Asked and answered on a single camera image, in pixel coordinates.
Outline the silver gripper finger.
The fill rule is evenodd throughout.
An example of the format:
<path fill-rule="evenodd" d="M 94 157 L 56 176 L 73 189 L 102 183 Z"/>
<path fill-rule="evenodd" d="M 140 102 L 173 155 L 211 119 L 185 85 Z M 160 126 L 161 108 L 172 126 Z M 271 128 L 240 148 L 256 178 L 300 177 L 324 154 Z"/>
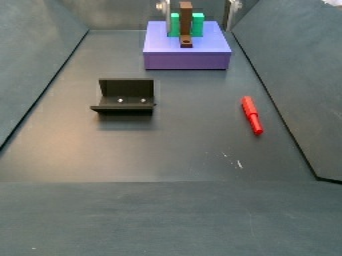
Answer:
<path fill-rule="evenodd" d="M 243 7 L 243 4 L 240 0 L 227 0 L 227 19 L 225 19 L 227 31 L 231 30 L 235 13 L 241 7 Z"/>
<path fill-rule="evenodd" d="M 171 6 L 169 6 L 169 0 L 160 0 L 156 5 L 156 9 L 163 13 L 165 17 L 165 28 L 167 30 L 171 30 Z"/>

